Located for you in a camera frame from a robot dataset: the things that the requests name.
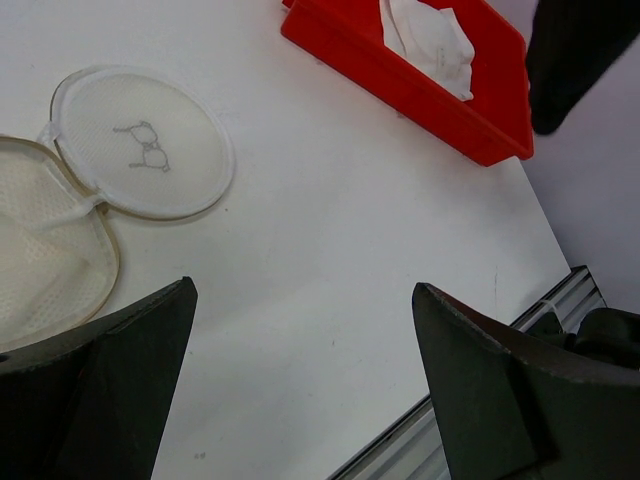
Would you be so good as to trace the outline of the black bra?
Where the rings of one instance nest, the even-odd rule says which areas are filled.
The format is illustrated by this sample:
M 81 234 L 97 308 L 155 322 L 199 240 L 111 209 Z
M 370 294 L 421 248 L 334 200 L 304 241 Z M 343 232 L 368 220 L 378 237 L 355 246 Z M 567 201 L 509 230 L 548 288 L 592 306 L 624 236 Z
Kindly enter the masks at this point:
M 534 132 L 555 133 L 638 36 L 637 0 L 539 1 L 526 55 Z

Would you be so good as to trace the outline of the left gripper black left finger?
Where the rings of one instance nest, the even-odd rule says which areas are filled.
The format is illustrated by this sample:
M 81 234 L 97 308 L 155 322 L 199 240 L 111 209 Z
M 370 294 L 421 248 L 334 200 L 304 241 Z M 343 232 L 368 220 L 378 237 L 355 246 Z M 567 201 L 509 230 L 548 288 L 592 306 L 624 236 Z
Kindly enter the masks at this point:
M 2 478 L 150 478 L 197 299 L 184 277 L 108 316 L 2 349 Z

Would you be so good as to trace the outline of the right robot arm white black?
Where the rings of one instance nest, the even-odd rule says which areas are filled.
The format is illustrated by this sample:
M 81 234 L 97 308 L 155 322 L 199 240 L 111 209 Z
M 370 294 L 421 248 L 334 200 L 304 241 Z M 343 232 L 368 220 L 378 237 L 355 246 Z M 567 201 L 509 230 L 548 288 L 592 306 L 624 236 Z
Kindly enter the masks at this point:
M 639 315 L 612 308 L 590 311 L 578 331 L 562 329 L 555 313 L 545 313 L 527 334 L 592 360 L 639 370 Z

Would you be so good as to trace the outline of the white bra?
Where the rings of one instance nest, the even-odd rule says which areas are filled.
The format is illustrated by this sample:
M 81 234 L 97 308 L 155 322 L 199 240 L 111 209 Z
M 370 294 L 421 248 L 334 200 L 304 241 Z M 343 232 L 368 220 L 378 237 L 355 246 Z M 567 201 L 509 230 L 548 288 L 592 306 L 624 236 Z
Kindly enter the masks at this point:
M 475 49 L 451 8 L 416 0 L 379 2 L 383 43 L 422 74 L 467 102 Z

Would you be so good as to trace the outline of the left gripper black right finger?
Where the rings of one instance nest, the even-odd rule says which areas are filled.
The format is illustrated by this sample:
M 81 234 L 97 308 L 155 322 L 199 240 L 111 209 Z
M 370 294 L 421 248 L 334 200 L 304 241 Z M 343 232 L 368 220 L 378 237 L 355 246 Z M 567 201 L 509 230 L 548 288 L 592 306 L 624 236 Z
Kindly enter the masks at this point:
M 639 370 L 561 349 L 517 359 L 530 390 L 519 400 L 541 448 L 532 479 L 635 479 L 639 475 Z

